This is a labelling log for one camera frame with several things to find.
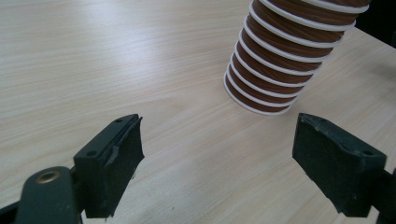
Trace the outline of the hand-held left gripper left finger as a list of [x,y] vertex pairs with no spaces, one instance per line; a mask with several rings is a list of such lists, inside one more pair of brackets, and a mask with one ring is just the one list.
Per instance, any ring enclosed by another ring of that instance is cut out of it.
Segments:
[[87,218],[113,217],[120,199],[145,158],[138,114],[110,122],[74,156],[74,173]]

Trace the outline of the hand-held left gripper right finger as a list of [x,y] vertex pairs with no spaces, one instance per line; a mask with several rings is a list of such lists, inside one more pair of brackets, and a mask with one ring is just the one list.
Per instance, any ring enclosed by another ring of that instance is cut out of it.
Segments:
[[368,216],[371,186],[386,164],[384,153],[324,118],[301,113],[292,157],[339,213]]

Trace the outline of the stack of brown paper cups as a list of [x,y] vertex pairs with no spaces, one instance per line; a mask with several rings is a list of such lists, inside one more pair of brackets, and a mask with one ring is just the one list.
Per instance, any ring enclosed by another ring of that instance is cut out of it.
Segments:
[[253,0],[224,75],[247,110],[290,109],[372,0]]

